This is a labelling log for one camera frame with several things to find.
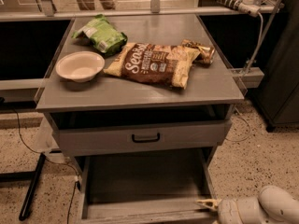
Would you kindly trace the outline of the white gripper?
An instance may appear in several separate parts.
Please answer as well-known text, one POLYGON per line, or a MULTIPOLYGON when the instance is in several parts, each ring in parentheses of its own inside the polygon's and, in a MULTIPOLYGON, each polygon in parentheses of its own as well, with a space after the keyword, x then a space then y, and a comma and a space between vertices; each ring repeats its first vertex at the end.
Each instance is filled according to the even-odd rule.
POLYGON ((199 199, 199 205, 218 210, 221 224, 264 224, 265 212, 256 197, 238 199, 199 199))

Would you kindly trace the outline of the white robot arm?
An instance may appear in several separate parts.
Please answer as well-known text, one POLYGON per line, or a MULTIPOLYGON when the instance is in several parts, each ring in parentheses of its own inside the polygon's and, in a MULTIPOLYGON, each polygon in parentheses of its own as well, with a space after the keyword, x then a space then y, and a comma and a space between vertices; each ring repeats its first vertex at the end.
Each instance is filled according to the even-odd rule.
POLYGON ((216 224, 299 224, 299 201, 277 186, 264 186, 257 196, 196 202, 218 214, 216 224))

